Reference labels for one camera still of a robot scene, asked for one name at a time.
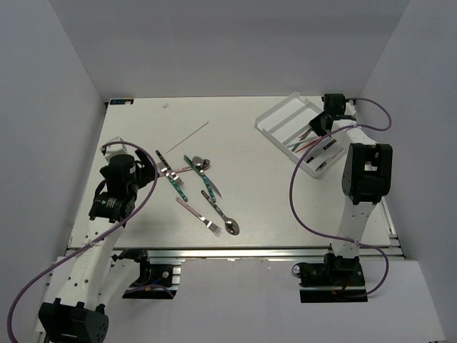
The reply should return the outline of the teal chopstick long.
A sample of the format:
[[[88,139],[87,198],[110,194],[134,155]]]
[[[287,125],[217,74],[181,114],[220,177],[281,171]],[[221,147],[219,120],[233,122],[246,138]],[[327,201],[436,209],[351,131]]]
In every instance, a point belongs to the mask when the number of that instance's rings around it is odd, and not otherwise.
[[[291,151],[296,151],[300,146],[304,145],[305,141],[298,141],[295,144],[289,144],[287,147],[291,149]]]

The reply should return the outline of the pink handled knife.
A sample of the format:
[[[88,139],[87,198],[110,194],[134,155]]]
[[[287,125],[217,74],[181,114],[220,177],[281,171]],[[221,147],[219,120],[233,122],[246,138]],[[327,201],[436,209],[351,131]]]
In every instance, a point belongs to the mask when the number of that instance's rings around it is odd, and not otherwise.
[[[338,151],[333,156],[327,158],[322,164],[320,164],[318,166],[316,171],[320,172],[320,171],[324,170],[327,166],[331,165],[335,159],[339,158],[339,156],[341,155],[341,152],[342,151]]]

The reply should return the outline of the white chopstick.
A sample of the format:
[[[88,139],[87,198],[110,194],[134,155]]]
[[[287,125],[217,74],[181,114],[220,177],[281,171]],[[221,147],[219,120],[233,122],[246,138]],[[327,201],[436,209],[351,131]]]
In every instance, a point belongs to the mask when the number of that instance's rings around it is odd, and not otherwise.
[[[188,134],[187,136],[185,136],[181,141],[179,141],[178,143],[176,143],[175,145],[173,145],[169,150],[166,151],[166,154],[168,154],[169,152],[173,151],[176,147],[180,146],[181,144],[183,144],[187,139],[191,138],[194,134],[198,133],[200,130],[202,130],[205,126],[207,126],[209,124],[209,121],[207,121],[206,123],[202,124],[200,127],[198,127],[197,129],[195,129],[193,132],[191,132],[190,134]]]

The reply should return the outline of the teal chopstick short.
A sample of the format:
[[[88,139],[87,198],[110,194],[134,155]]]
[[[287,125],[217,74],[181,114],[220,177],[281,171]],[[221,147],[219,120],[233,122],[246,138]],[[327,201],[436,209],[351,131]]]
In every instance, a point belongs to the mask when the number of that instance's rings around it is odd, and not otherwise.
[[[312,129],[306,130],[302,135],[300,135],[300,137],[298,139],[299,140],[305,139],[311,133],[311,131],[312,131]]]

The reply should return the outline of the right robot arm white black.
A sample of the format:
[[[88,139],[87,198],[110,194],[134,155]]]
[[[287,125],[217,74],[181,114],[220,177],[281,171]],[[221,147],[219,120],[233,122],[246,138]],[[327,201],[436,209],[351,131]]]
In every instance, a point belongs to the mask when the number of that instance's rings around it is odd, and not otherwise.
[[[358,259],[359,247],[368,219],[376,205],[391,188],[393,148],[380,144],[364,131],[356,118],[346,113],[350,100],[343,94],[324,94],[323,111],[311,120],[310,128],[321,148],[325,140],[335,141],[346,152],[341,178],[345,195],[338,233],[331,242],[331,253],[337,259]]]

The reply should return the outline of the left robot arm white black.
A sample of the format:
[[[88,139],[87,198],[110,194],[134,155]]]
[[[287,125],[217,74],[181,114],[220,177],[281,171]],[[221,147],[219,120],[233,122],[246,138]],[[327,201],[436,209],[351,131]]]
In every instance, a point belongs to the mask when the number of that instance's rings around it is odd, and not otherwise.
[[[108,164],[100,170],[103,179],[94,192],[82,251],[55,300],[39,310],[50,342],[103,342],[109,302],[130,284],[145,284],[151,276],[142,256],[122,261],[110,277],[105,270],[127,220],[139,210],[139,190],[157,180],[156,166],[142,149],[134,155],[125,149],[103,153]]]

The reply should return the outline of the white cutlery tray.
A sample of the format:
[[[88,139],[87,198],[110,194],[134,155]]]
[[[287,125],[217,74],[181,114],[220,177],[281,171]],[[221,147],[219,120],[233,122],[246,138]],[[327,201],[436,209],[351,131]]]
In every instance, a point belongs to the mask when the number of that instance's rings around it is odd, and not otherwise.
[[[257,117],[255,120],[255,127],[269,141],[286,154],[291,161],[296,163],[299,159],[301,159],[303,154],[306,153],[308,148],[296,154],[287,146],[300,141],[298,139],[300,135],[310,129],[308,125],[310,120],[318,116],[322,111],[323,102],[317,96],[303,97],[298,92],[294,92],[284,100],[280,101],[277,105],[264,112],[261,116]],[[318,136],[316,136],[314,132],[311,132],[306,139],[302,140],[306,143],[299,148],[307,145],[310,141],[317,139]],[[317,156],[309,164],[306,163],[306,160],[311,157],[311,152],[313,150],[317,150],[317,148],[324,146],[332,139],[336,140],[336,143],[333,146]],[[344,155],[344,147],[341,142],[339,142],[334,136],[326,138],[318,143],[316,147],[306,155],[306,158],[303,159],[303,162],[301,163],[301,168],[311,177],[319,178],[328,169],[330,169],[332,164],[334,164],[334,162],[339,158],[335,159],[331,165],[327,166],[322,171],[316,171],[318,166],[338,151],[342,151],[339,156],[340,158]]]

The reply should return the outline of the teal handled fork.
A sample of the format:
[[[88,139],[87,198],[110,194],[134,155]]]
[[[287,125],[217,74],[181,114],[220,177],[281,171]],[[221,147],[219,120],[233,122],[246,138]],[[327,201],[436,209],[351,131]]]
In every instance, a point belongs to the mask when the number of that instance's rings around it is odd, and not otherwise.
[[[172,184],[172,186],[174,187],[174,189],[177,191],[177,193],[179,194],[179,196],[185,201],[187,202],[188,201],[188,198],[187,196],[184,194],[184,192],[182,191],[181,187],[180,187],[180,184],[178,183],[178,180],[177,179],[174,179],[171,175],[171,173],[168,171],[168,169],[165,167],[165,165],[162,163],[162,162],[159,162],[157,164],[158,166],[158,169],[160,170],[160,173],[161,173],[161,176],[162,177],[166,177],[168,179],[168,181]]]

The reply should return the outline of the black handled fork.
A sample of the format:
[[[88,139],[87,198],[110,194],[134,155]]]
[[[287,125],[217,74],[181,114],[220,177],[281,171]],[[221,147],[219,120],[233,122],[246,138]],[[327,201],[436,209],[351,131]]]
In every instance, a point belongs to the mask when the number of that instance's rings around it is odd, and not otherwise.
[[[175,182],[178,180],[179,176],[175,173],[175,171],[170,167],[168,162],[164,159],[163,155],[159,150],[156,150],[156,154],[158,158],[160,159],[161,163],[164,165],[164,170],[163,173],[167,177],[171,177]]]

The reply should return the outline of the teal handled spoon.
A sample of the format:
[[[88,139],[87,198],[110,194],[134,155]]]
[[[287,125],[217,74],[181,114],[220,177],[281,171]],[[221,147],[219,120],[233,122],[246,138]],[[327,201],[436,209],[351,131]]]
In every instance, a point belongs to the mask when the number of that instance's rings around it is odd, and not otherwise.
[[[195,159],[190,159],[187,155],[184,154],[184,161],[203,179],[209,196],[213,201],[216,201],[214,188],[212,187],[210,179],[206,176],[203,169],[203,160],[199,159],[198,161],[195,161]]]

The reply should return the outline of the pink handled spoon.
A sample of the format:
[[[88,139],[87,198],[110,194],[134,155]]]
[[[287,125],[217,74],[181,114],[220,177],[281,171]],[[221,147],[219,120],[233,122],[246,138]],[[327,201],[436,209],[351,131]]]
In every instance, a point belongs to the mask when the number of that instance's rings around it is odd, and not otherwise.
[[[210,166],[210,163],[211,161],[209,159],[204,159],[204,169],[207,170]],[[158,171],[159,171],[159,177],[164,177],[165,176],[165,173],[163,172],[163,170],[165,169],[165,166],[162,162],[159,162],[157,164],[157,168],[158,168]],[[185,166],[185,167],[182,167],[180,169],[175,169],[174,172],[176,174],[180,174],[180,173],[184,173],[184,172],[188,172],[188,171],[191,171],[192,168],[190,166]]]

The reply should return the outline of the teal handled knife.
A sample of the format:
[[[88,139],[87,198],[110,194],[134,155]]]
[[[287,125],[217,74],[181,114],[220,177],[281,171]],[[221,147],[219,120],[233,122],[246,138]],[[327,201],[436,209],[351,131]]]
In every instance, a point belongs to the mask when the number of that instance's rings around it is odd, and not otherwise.
[[[207,186],[208,190],[212,192],[213,194],[217,194],[219,197],[221,196],[221,192],[219,189],[216,187],[216,185],[206,176],[204,170],[200,171],[201,178],[203,179],[205,185]]]

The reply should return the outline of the pink handled fork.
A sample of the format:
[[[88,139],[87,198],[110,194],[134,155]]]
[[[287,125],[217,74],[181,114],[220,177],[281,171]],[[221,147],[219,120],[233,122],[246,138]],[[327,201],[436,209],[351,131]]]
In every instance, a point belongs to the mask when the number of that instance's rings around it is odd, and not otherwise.
[[[207,219],[203,215],[201,215],[199,212],[197,212],[191,205],[189,205],[187,202],[185,202],[181,197],[176,197],[176,201],[184,207],[187,211],[189,211],[191,214],[193,214],[197,219],[199,219],[201,222],[204,223],[205,227],[209,229],[213,234],[216,236],[220,236],[222,233],[221,227],[218,225],[214,224],[211,220]]]

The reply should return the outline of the black handled spoon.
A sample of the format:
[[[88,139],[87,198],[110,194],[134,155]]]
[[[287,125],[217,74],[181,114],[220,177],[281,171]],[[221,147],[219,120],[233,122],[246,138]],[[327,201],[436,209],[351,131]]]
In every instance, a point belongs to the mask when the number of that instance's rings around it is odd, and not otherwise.
[[[205,200],[211,205],[211,207],[216,211],[216,213],[223,219],[226,231],[234,236],[239,235],[240,228],[237,221],[231,217],[226,216],[219,208],[219,206],[215,203],[215,201],[213,201],[204,190],[201,190],[201,194],[205,198]]]

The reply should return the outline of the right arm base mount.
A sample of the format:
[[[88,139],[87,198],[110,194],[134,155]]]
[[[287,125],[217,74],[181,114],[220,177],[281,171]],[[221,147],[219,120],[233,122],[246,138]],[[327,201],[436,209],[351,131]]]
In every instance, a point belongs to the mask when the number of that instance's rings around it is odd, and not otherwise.
[[[303,304],[367,302],[366,283],[360,259],[324,255],[321,263],[299,262],[291,268],[299,279]]]

